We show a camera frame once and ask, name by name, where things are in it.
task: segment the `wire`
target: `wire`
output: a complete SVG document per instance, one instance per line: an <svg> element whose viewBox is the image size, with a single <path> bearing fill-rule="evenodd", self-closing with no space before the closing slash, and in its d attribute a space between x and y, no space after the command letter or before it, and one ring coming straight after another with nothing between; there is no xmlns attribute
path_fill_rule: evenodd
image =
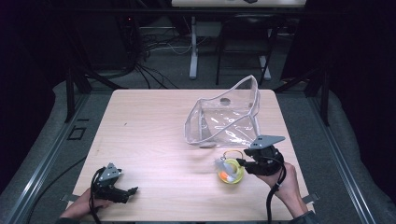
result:
<svg viewBox="0 0 396 224"><path fill-rule="evenodd" d="M119 71L116 74L111 74L111 75L105 75L104 73L100 74L99 72L97 72L101 77L105 77L107 79L112 79L112 78L117 78L117 77L125 77L128 74L130 74L131 72L133 72L134 69L132 68L127 68L124 69L122 71ZM86 78L92 79L92 83L97 82L98 80L96 78L90 77L90 76L86 76Z"/></svg>
<svg viewBox="0 0 396 224"><path fill-rule="evenodd" d="M99 217L97 216L97 211L95 208L95 203L94 203L94 193L93 192L96 187L94 185L95 183L95 179L97 178L97 176L99 176L99 174L101 174L104 170L106 169L106 167L100 168L99 170L96 171L96 173L93 175L92 177L92 181L91 181L91 197L90 197L90 211L91 211L91 216L93 217L93 219L95 220L95 222L97 224L101 224L102 222L100 221Z"/></svg>
<svg viewBox="0 0 396 224"><path fill-rule="evenodd" d="M186 41L186 43L190 43L188 46L173 46L172 45L172 44L176 44L177 42L181 42L181 41L183 41L183 38L181 38L180 36L175 36L170 39L165 39L165 40L162 40L161 42L157 41L157 40L155 40L155 42L151 41L152 43L149 43L149 42L146 43L145 51L148 52L148 51L154 51L157 49L171 49L171 48L189 48L189 49L191 48L191 42L189 42L189 41ZM170 48L158 48L161 45L170 46Z"/></svg>
<svg viewBox="0 0 396 224"><path fill-rule="evenodd" d="M35 200L30 213L29 213L29 217L26 220L26 223L30 223L30 220L32 218L33 212L35 211L35 207L37 206L38 202L40 201L40 199L43 197L43 195L47 192L47 190L59 179L61 178L64 174L66 174L67 172L69 172L72 168L74 168L75 166L77 166L79 163L81 163L82 161L85 161L85 159L87 159L87 156L83 157L82 159L80 159L79 161L75 162L73 165L71 165L69 168L67 168L66 170L64 170L63 172L61 172L60 175L58 175L55 179L53 179L44 189L43 191L40 193L40 195L38 195L37 199Z"/></svg>
<svg viewBox="0 0 396 224"><path fill-rule="evenodd" d="M147 75L151 76L158 84L160 84L160 88L165 88L165 89L169 89L168 87L166 87L163 83L165 80L167 80L173 87L175 87L176 89L178 89L178 86L176 86L168 77L164 76L161 72L159 72L158 70L155 70L153 68L149 68L146 67L140 63L138 63L136 65L136 69L137 71L144 77L144 79L146 80L146 82L148 83L148 88L150 89L150 85L149 85L149 80L146 78L144 72L147 73ZM159 76L161 76L162 81L160 81L158 78L156 78L152 73L155 73Z"/></svg>
<svg viewBox="0 0 396 224"><path fill-rule="evenodd" d="M287 173L285 164L283 164L283 162L280 162L280 161L277 161L277 162L279 162L281 164L281 166L282 166L281 169L282 170L280 171L279 178L276 181L276 184L272 186L272 188L271 188L271 190L270 190L270 192L268 193L268 196L267 196L266 207L267 207L267 219L268 219L267 223L268 224L271 224L271 222L272 222L272 213L271 213L271 201L272 201L272 198L273 198L275 192L277 192L279 190L279 187L282 184L283 180L285 180L286 173Z"/></svg>
<svg viewBox="0 0 396 224"><path fill-rule="evenodd" d="M186 46L186 47L183 47L183 46L173 47L173 46L170 45L170 44L167 44L167 45L169 46L169 48L151 49L150 51L159 50L159 49L171 49L171 50L172 50L174 53L176 53L176 54L185 54L185 53L189 52L190 49L191 49L191 47L192 47L192 45L189 45L189 46ZM188 48L188 49L186 49L186 50L183 51L183 52L178 52L178 51L175 50L175 49L185 49L185 48Z"/></svg>
<svg viewBox="0 0 396 224"><path fill-rule="evenodd" d="M192 34L189 23L187 22L186 18L183 17L183 21L186 23L187 29L189 29L190 35Z"/></svg>
<svg viewBox="0 0 396 224"><path fill-rule="evenodd" d="M158 40L158 36L167 36L165 34L168 31L169 31L169 29L167 31L165 31L163 34L156 34L156 35L147 34L147 35L143 35L142 41L143 41L144 44L149 44L149 43L151 43L151 45L158 44L158 43L160 43L160 41ZM165 43L169 43L169 42L172 42L172 41L176 41L177 42L177 41L180 41L180 40L183 40L183 39L186 39L186 42L187 42L187 38L184 38L181 35L173 34L173 36L171 36L170 38L165 38L165 39L161 40L161 42L165 42Z"/></svg>

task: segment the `table top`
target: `table top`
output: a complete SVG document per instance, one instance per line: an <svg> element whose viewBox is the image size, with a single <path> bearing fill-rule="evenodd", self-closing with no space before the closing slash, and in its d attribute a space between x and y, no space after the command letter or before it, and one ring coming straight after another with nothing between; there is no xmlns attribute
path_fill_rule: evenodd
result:
<svg viewBox="0 0 396 224"><path fill-rule="evenodd" d="M172 0L173 7L304 7L306 0Z"/></svg>
<svg viewBox="0 0 396 224"><path fill-rule="evenodd" d="M94 173L113 162L122 169L115 187L139 189L128 203L100 210L98 216L103 221L266 220L265 200L270 189L263 181L246 171L234 185L219 179L214 160L230 148L199 148L184 139L184 123L196 101L224 92L114 91L73 193L82 194ZM285 161L295 165L302 196L308 195L273 91L261 90L257 120L261 134L286 137L275 147ZM272 214L273 220L292 219L277 197L272 201Z"/></svg>

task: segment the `dark background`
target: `dark background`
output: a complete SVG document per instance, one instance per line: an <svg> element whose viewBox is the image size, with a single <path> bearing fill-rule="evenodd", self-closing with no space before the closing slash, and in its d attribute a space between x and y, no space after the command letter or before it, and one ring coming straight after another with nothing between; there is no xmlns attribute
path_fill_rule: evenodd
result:
<svg viewBox="0 0 396 224"><path fill-rule="evenodd" d="M74 63L109 65L103 65L108 59L93 59L69 45L64 27L42 9L50 1L1 4L0 55L5 69L0 82L0 158L1 170L7 170L2 173L3 190L45 124L54 104L52 88L64 81L69 67ZM301 76L331 53L331 90L342 102L355 131L361 160L375 183L396 202L396 6L385 0L306 3L306 9L312 10L345 8L345 17L301 20L282 77ZM78 26L68 23L65 29L74 34ZM134 59L132 47L125 45L122 33L111 38L116 42L103 48L117 45L112 49L123 55L111 66L128 67ZM79 42L75 46L88 48Z"/></svg>

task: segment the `human hand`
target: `human hand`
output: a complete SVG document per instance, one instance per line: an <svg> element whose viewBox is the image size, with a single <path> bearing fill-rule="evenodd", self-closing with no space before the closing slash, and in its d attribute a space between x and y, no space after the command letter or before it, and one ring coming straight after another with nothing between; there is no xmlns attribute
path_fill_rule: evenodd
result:
<svg viewBox="0 0 396 224"><path fill-rule="evenodd" d="M297 173L295 167L290 163L284 163L286 168L286 177L281 183L279 190L275 193L290 211L293 217L299 217L308 211L303 199L300 195L300 189L297 181ZM272 188L280 175L281 170L279 170L274 175L256 175L259 179L263 180L266 184Z"/></svg>
<svg viewBox="0 0 396 224"><path fill-rule="evenodd" d="M82 219L85 215L88 215L90 210L90 198L91 198L91 189L85 190L85 192L78 197L78 199L73 202L62 214L60 217L68 217L75 220ZM103 199L95 199L93 201L95 207L107 208L113 202Z"/></svg>

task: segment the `transparent plastic container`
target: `transparent plastic container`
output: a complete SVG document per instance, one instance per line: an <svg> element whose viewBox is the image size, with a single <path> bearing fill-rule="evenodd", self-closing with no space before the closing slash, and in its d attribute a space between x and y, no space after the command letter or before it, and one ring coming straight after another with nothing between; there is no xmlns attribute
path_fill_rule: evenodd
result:
<svg viewBox="0 0 396 224"><path fill-rule="evenodd" d="M200 98L184 125L187 143L200 147L248 147L260 133L260 92L254 76L214 98Z"/></svg>

